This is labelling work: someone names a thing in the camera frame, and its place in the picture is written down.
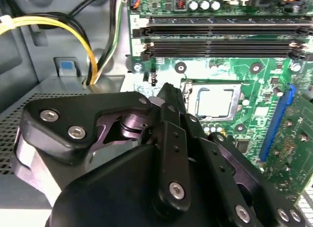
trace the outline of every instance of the cable bundle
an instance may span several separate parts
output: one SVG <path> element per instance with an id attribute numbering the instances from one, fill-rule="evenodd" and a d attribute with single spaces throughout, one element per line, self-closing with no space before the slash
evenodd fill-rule
<path id="1" fill-rule="evenodd" d="M 22 25 L 37 24 L 39 25 L 40 29 L 53 29 L 55 27 L 61 27 L 61 28 L 69 30 L 71 33 L 75 31 L 75 33 L 73 34 L 81 41 L 84 48 L 87 50 L 87 46 L 88 46 L 90 51 L 91 51 L 90 42 L 87 37 L 87 34 L 85 30 L 83 29 L 82 25 L 74 17 L 78 13 L 80 13 L 86 6 L 88 6 L 94 1 L 96 0 L 83 1 L 78 6 L 76 6 L 71 12 L 69 12 L 69 14 L 65 14 L 61 12 L 26 14 L 19 8 L 19 6 L 16 4 L 14 0 L 6 0 L 6 2 L 8 3 L 8 5 L 10 6 L 12 10 L 12 14 L 14 17 L 24 16 L 22 18 L 25 18 L 25 19 L 22 19 L 24 23 L 20 23 L 21 18 L 19 18 L 19 20 L 13 19 L 16 27 L 22 26 Z M 116 50 L 118 38 L 119 38 L 120 22 L 121 22 L 121 12 L 122 12 L 121 4 L 122 4 L 122 0 L 110 0 L 109 40 L 99 59 L 98 64 L 95 65 L 94 55 L 93 54 L 91 55 L 89 50 L 87 51 L 90 57 L 90 66 L 89 66 L 88 77 L 86 81 L 87 85 L 93 85 L 98 81 L 104 67 L 109 62 L 109 59 L 113 56 L 113 53 Z M 2 24 L 3 30 L 0 30 L 1 33 L 4 33 L 5 31 L 7 31 L 7 29 L 4 29 L 3 27 L 5 27 L 5 25 Z"/>

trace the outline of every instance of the white wire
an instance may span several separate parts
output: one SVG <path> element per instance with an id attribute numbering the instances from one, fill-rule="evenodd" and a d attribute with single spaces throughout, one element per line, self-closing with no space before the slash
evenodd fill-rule
<path id="1" fill-rule="evenodd" d="M 121 22 L 121 20 L 119 20 L 119 15 L 120 13 L 122 12 L 122 9 L 120 9 L 120 7 L 122 6 L 122 1 L 123 0 L 116 0 L 116 26 L 119 26 L 120 24 L 118 24 L 119 22 Z M 118 33 L 119 33 L 119 30 L 118 28 L 115 29 L 115 33 L 114 33 L 114 39 L 113 39 L 113 47 L 112 47 L 112 51 L 111 53 L 109 54 L 109 56 L 107 57 L 107 59 L 105 60 L 105 62 L 103 63 L 103 65 L 100 67 L 98 73 L 97 73 L 97 78 L 95 79 L 94 81 L 94 84 L 96 84 L 99 80 L 99 78 L 101 77 L 101 74 L 105 68 L 105 66 L 107 65 L 107 63 L 109 62 L 109 60 L 111 59 L 111 57 L 113 56 L 114 52 L 115 52 L 115 49 L 117 47 L 117 43 L 116 43 L 116 39 L 118 37 Z"/>

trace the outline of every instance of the orange wire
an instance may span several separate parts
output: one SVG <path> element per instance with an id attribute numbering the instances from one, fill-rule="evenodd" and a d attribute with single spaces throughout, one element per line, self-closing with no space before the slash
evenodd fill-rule
<path id="1" fill-rule="evenodd" d="M 139 4 L 140 4 L 140 0 L 137 0 L 136 3 L 134 4 L 134 8 L 138 8 Z"/>

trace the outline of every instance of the bolt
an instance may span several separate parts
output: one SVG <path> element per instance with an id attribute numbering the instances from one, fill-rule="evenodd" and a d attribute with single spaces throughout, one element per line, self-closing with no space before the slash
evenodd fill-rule
<path id="1" fill-rule="evenodd" d="M 73 139 L 83 139 L 86 136 L 86 131 L 79 126 L 71 126 L 67 132 Z"/>
<path id="2" fill-rule="evenodd" d="M 239 216 L 239 218 L 243 222 L 245 222 L 245 223 L 249 223 L 250 222 L 249 213 L 241 205 L 235 206 L 235 209 L 236 209 L 237 215 Z"/>
<path id="3" fill-rule="evenodd" d="M 142 103 L 142 104 L 147 104 L 147 101 L 145 98 L 139 98 L 139 101 Z"/>
<path id="4" fill-rule="evenodd" d="M 286 222 L 289 222 L 289 217 L 287 216 L 287 214 L 285 213 L 285 211 L 283 209 L 277 209 L 277 212 L 279 214 L 279 216 Z"/>
<path id="5" fill-rule="evenodd" d="M 46 122 L 54 122 L 59 119 L 58 113 L 52 110 L 41 111 L 40 118 Z"/>
<path id="6" fill-rule="evenodd" d="M 142 70 L 142 65 L 140 63 L 136 63 L 134 65 L 134 71 L 141 72 L 141 70 Z"/>
<path id="7" fill-rule="evenodd" d="M 218 138 L 220 141 L 224 141 L 224 137 L 222 137 L 221 135 L 217 135 L 217 138 Z"/>
<path id="8" fill-rule="evenodd" d="M 190 116 L 190 120 L 193 121 L 194 123 L 197 122 L 196 117 L 194 117 L 193 115 Z"/>
<path id="9" fill-rule="evenodd" d="M 185 197 L 185 191 L 182 188 L 182 186 L 176 182 L 170 183 L 170 193 L 174 196 L 176 199 L 183 199 Z"/>
<path id="10" fill-rule="evenodd" d="M 168 106 L 168 108 L 172 111 L 175 112 L 175 108 L 173 106 Z"/>
<path id="11" fill-rule="evenodd" d="M 300 216 L 295 212 L 295 210 L 290 210 L 291 216 L 294 218 L 295 221 L 301 222 Z"/>

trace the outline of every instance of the perforated metal grille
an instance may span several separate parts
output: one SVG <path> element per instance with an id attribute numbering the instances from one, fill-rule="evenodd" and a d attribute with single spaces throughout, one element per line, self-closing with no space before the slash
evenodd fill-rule
<path id="1" fill-rule="evenodd" d="M 16 131 L 25 104 L 30 101 L 42 98 L 55 98 L 76 95 L 85 95 L 85 94 L 36 93 L 32 95 L 28 100 L 26 100 L 23 104 L 21 104 L 19 107 L 17 107 L 8 117 L 0 121 L 0 175 L 13 173 L 10 167 L 10 158 L 12 156 Z"/>

